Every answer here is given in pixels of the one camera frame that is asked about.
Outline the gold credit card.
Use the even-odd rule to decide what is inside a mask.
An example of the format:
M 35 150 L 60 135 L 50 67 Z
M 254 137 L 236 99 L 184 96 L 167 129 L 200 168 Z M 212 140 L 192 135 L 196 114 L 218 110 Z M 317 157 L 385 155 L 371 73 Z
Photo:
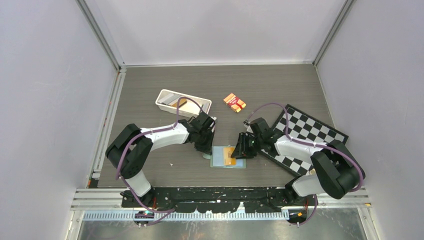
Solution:
M 235 166 L 237 160 L 232 157 L 232 154 L 235 150 L 233 146 L 227 146 L 223 148 L 223 165 L 224 166 Z

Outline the mint green card holder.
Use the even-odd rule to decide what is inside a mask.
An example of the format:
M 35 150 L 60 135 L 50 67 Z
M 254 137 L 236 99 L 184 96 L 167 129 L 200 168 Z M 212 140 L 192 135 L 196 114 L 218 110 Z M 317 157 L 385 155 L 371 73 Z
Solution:
M 203 153 L 202 157 L 210 161 L 211 168 L 245 169 L 245 159 L 231 157 L 234 150 L 234 146 L 213 146 L 211 154 Z

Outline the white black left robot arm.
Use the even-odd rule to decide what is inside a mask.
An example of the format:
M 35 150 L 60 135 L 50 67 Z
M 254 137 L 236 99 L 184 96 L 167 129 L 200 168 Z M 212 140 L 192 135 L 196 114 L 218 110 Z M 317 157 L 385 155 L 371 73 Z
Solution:
M 216 118 L 201 112 L 190 119 L 156 128 L 139 128 L 128 124 L 105 151 L 105 157 L 117 170 L 117 176 L 134 191 L 134 200 L 141 207 L 153 202 L 151 184 L 143 173 L 143 166 L 154 150 L 171 145 L 194 144 L 198 152 L 211 155 Z

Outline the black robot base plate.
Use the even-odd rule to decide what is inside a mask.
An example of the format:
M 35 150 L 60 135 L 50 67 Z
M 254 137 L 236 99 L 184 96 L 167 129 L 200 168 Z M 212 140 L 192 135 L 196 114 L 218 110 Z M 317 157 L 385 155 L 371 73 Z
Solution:
M 297 196 L 276 186 L 239 187 L 154 187 L 142 197 L 124 190 L 123 208 L 145 208 L 156 213 L 234 213 L 243 208 L 248 214 L 277 213 L 283 207 L 316 207 L 312 196 Z

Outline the white rectangular plastic tray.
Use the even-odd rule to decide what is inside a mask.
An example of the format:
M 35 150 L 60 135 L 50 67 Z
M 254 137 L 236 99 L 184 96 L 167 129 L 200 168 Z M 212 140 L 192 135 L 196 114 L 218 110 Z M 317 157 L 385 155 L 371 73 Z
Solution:
M 168 94 L 179 94 L 181 97 L 178 99 L 177 106 L 167 106 L 159 103 L 159 100 L 162 99 L 164 96 Z M 209 110 L 212 105 L 212 101 L 209 99 L 193 96 L 193 95 L 187 95 L 184 93 L 168 90 L 168 89 L 162 89 L 158 95 L 158 97 L 155 100 L 155 104 L 163 111 L 169 112 L 172 114 L 177 113 L 177 107 L 178 107 L 178 114 L 179 116 L 184 117 L 197 117 L 201 111 L 205 112 L 206 114 L 209 113 Z

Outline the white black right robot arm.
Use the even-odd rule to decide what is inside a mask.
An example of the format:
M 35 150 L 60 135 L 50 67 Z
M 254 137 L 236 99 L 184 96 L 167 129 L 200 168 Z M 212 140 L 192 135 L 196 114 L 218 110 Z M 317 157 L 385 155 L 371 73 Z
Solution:
M 339 200 L 363 185 L 365 172 L 339 140 L 324 143 L 298 139 L 269 127 L 262 117 L 249 122 L 247 128 L 239 134 L 232 158 L 252 159 L 266 152 L 273 157 L 292 157 L 314 169 L 313 174 L 298 176 L 285 185 L 284 198 L 291 205 L 317 194 Z

